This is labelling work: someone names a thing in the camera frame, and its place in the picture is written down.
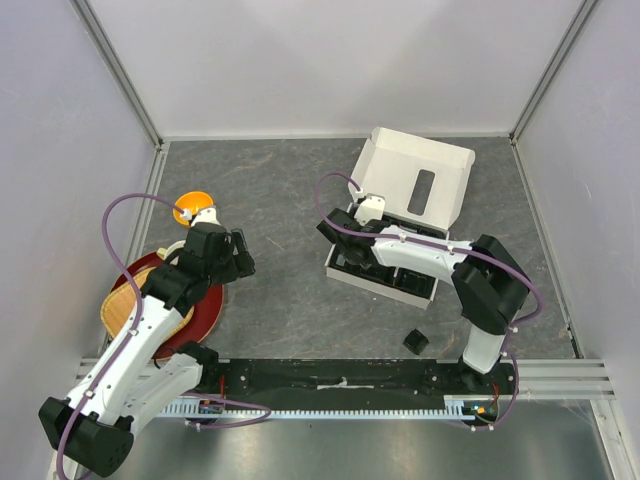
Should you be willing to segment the white cardboard box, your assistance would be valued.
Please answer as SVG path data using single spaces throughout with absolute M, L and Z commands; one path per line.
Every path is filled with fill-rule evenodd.
M 352 171 L 350 205 L 378 195 L 386 202 L 384 215 L 449 234 L 474 161 L 471 149 L 378 127 Z

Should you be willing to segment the black comb guard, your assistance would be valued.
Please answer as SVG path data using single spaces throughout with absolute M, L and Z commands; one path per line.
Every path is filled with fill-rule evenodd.
M 421 355 L 428 345 L 428 338 L 418 329 L 411 330 L 403 340 L 403 346 L 417 356 Z

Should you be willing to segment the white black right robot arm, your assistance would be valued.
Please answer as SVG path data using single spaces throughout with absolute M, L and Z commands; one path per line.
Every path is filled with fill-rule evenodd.
M 450 241 L 424 235 L 387 220 L 361 225 L 355 215 L 334 209 L 317 230 L 343 264 L 367 279 L 390 285 L 395 273 L 414 276 L 417 286 L 428 277 L 455 289 L 461 315 L 471 324 L 458 381 L 467 392 L 483 392 L 494 381 L 510 324 L 533 285 L 504 246 L 494 237 Z

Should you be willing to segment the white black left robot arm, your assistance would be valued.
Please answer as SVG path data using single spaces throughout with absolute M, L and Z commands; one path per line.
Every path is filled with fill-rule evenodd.
M 136 435 L 176 397 L 208 393 L 219 382 L 218 355 L 196 341 L 182 344 L 145 381 L 140 373 L 190 310 L 215 287 L 249 277 L 255 262 L 244 234 L 215 221 L 191 225 L 142 285 L 119 333 L 89 373 L 62 399 L 38 412 L 56 452 L 58 478 L 72 460 L 88 475 L 108 477 L 124 462 Z

